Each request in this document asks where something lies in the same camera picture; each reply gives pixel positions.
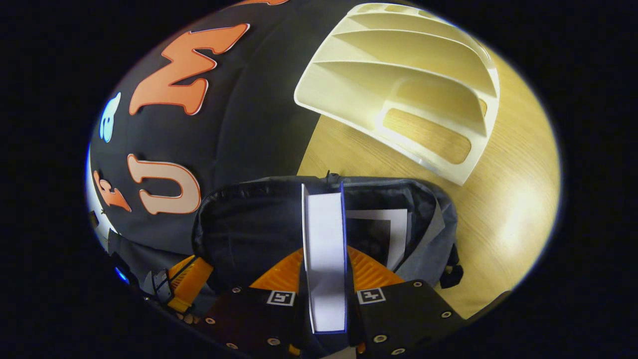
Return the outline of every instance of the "black bag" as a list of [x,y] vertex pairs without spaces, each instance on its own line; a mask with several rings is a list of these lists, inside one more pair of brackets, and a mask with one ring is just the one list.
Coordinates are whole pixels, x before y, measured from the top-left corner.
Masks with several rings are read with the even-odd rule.
[[[463,270],[456,252],[456,209],[442,189],[414,179],[328,173],[326,178],[263,178],[230,185],[203,198],[192,240],[194,253],[214,268],[208,285],[216,293],[249,286],[300,249],[301,183],[310,194],[321,194],[338,192],[341,182],[346,210],[407,208],[412,229],[395,271],[401,278],[421,279],[432,287],[439,281],[444,288],[459,283]],[[453,267],[451,273],[446,266]]]

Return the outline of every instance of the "wooden table surface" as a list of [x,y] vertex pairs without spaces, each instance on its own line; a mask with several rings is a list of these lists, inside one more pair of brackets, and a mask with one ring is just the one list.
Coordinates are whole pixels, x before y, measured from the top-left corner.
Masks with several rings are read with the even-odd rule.
[[297,173],[417,178],[442,187],[459,216],[464,277],[458,286],[436,290],[464,318],[512,290],[533,268],[551,235],[560,199],[560,163],[549,120],[514,69],[485,48],[496,63],[501,99],[492,136],[463,186],[325,116]]

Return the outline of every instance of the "orange letter m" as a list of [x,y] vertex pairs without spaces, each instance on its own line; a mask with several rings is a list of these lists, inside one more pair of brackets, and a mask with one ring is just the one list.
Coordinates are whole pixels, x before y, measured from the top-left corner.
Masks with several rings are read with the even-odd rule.
[[208,81],[200,78],[190,85],[173,84],[217,66],[214,60],[195,49],[210,49],[213,54],[222,54],[235,45],[249,27],[249,24],[239,24],[196,33],[189,31],[180,35],[161,53],[170,60],[170,64],[140,82],[131,97],[128,112],[134,115],[142,106],[160,103],[184,107],[189,115],[199,112],[208,89]]

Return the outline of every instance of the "plastic desk organizer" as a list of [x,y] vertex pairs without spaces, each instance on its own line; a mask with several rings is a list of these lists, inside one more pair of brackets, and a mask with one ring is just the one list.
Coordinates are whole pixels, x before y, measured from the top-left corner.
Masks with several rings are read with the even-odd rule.
[[[348,12],[319,46],[294,94],[298,105],[355,128],[458,185],[487,145],[499,97],[496,67],[470,35],[423,10],[382,3]],[[407,122],[417,121],[454,132],[466,151],[435,153],[391,129],[390,117],[397,116],[408,129]]]

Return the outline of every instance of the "screw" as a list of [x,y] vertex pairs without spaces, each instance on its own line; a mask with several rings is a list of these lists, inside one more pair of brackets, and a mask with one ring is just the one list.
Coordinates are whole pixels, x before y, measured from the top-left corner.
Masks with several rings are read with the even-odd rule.
[[388,340],[388,337],[386,337],[383,334],[379,334],[373,339],[375,343],[382,343],[382,342],[385,342],[386,340]]

